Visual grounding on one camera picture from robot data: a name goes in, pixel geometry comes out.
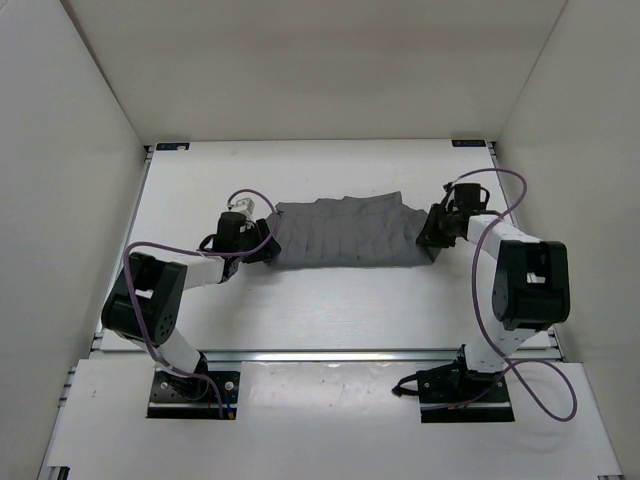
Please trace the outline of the grey pleated skirt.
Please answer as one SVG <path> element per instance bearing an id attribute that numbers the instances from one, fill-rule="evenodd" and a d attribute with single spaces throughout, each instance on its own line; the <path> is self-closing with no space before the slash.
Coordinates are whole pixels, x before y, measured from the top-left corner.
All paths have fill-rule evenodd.
<path id="1" fill-rule="evenodd" d="M 372 197 L 280 202 L 267 218 L 276 229 L 280 270 L 431 265 L 416 240 L 427 212 L 413 209 L 399 191 Z"/>

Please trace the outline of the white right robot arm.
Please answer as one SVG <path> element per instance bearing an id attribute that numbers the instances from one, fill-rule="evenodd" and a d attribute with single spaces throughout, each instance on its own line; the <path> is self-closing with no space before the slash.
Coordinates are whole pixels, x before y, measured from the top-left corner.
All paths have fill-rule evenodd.
<path id="1" fill-rule="evenodd" d="M 431 260 L 458 239 L 473 244 L 473 274 L 483 253 L 495 260 L 493 319 L 481 324 L 480 340 L 460 348 L 448 376 L 449 391 L 465 401 L 497 381 L 505 359 L 522 343 L 566 321 L 570 312 L 566 246 L 524 233 L 489 210 L 489 198 L 478 183 L 446 185 L 416 239 Z"/>

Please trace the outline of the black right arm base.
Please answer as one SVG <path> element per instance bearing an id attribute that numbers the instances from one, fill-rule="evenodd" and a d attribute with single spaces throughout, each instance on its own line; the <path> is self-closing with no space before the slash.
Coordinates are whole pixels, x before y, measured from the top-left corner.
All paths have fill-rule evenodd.
<path id="1" fill-rule="evenodd" d="M 401 378 L 396 397 L 417 397 L 423 424 L 511 423 L 515 415 L 502 372 L 469 370 L 462 358 Z"/>

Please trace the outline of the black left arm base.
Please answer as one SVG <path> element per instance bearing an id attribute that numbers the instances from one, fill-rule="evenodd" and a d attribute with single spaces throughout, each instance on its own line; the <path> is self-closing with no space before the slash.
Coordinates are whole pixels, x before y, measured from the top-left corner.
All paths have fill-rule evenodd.
<path id="1" fill-rule="evenodd" d="M 235 420 L 241 372 L 209 370 L 206 375 L 216 384 L 220 397 L 208 381 L 177 377 L 156 368 L 146 416 L 168 420 Z"/>

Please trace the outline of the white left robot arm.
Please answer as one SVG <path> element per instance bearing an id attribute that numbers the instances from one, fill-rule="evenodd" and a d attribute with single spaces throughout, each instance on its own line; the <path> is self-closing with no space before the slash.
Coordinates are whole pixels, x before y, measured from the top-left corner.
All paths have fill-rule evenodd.
<path id="1" fill-rule="evenodd" d="M 101 312 L 103 326 L 147 351 L 188 398 L 208 389 L 204 355 L 177 329 L 183 293 L 223 284 L 242 263 L 269 262 L 281 251 L 266 219 L 243 210 L 221 214 L 217 230 L 192 255 L 163 261 L 143 252 L 125 255 Z"/>

